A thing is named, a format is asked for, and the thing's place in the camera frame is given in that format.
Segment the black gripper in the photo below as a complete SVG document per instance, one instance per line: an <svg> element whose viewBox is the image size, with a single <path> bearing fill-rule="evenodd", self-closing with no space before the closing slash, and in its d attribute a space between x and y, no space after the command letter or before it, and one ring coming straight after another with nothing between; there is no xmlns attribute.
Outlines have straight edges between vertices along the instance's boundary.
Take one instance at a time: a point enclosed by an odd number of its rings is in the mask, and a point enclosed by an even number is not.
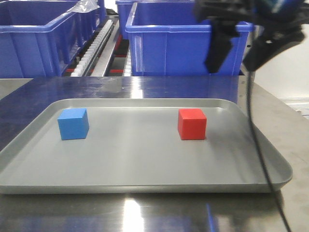
<svg viewBox="0 0 309 232"><path fill-rule="evenodd" d="M309 23L309 4L304 0L196 0L193 14L197 21L211 20L211 41L204 62L209 73L220 70L233 48L231 40L239 37L238 22L277 29L264 30L245 56L245 68L254 72L302 43L305 35L300 26Z"/></svg>

